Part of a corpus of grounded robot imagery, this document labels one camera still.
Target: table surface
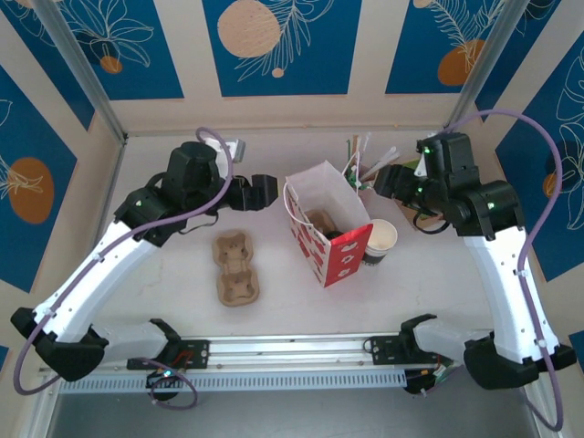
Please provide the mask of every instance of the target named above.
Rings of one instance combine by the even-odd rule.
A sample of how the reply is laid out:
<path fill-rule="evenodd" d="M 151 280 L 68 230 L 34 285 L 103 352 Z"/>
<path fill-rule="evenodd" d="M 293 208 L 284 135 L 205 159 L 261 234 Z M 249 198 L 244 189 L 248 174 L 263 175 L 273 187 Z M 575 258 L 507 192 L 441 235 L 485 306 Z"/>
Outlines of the table surface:
<path fill-rule="evenodd" d="M 415 140 L 427 132 L 374 132 L 365 164 L 392 145 L 413 158 Z M 244 176 L 270 173 L 283 179 L 323 160 L 344 166 L 348 133 L 247 134 Z M 189 137 L 131 138 L 109 208 L 166 169 L 170 151 Z M 397 205 L 374 195 L 366 206 L 371 218 L 392 222 L 398 243 L 375 267 L 322 288 L 289 230 L 281 198 L 256 213 L 220 211 L 213 227 L 173 236 L 162 250 L 130 274 L 99 315 L 100 321 L 143 322 L 163 318 L 182 336 L 325 334 L 397 331 L 409 318 L 433 313 L 468 328 L 489 328 L 485 292 L 463 240 L 449 229 L 441 235 L 416 232 Z M 189 226 L 209 221 L 192 219 Z M 219 267 L 212 257 L 214 238 L 226 230 L 246 230 L 253 239 L 259 299 L 228 308 L 216 292 Z"/>

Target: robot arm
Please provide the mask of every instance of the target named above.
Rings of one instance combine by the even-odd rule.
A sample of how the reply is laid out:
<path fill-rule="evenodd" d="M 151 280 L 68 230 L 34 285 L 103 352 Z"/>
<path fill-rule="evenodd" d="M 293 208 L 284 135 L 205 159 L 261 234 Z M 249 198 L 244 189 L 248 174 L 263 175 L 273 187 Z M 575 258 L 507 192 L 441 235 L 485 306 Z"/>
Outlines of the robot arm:
<path fill-rule="evenodd" d="M 537 295 L 529 265 L 516 271 L 526 241 L 525 221 L 513 187 L 503 181 L 481 184 L 471 143 L 461 133 L 418 141 L 417 169 L 400 165 L 380 171 L 375 191 L 420 214 L 442 215 L 464 239 L 479 268 L 494 323 L 484 333 L 449 326 L 435 316 L 402 326 L 410 345 L 464 363 L 485 389 L 517 388 L 546 369 L 517 276 L 525 276 L 556 370 L 576 362 L 574 350 L 558 342 Z"/>
<path fill-rule="evenodd" d="M 130 358 L 156 358 L 170 363 L 180 354 L 181 339 L 164 321 L 153 319 L 140 325 L 102 327 L 93 325 L 103 305 L 125 277 L 146 258 L 181 231 L 187 221 L 152 228 L 127 239 L 105 256 L 100 251 L 130 230 L 150 222 L 188 213 L 213 199 L 224 185 L 227 160 L 217 142 L 189 141 L 171 153 L 168 169 L 151 178 L 146 186 L 130 193 L 115 212 L 101 241 L 68 281 L 34 310 L 20 308 L 13 325 L 28 338 L 45 315 L 51 319 L 34 340 L 43 361 L 67 381 L 86 376 L 100 363 Z M 240 161 L 245 144 L 228 141 L 233 160 Z M 260 210 L 277 198 L 276 179 L 254 175 L 252 184 L 236 177 L 216 209 Z M 93 260 L 99 260 L 53 314 L 51 307 L 73 279 Z"/>

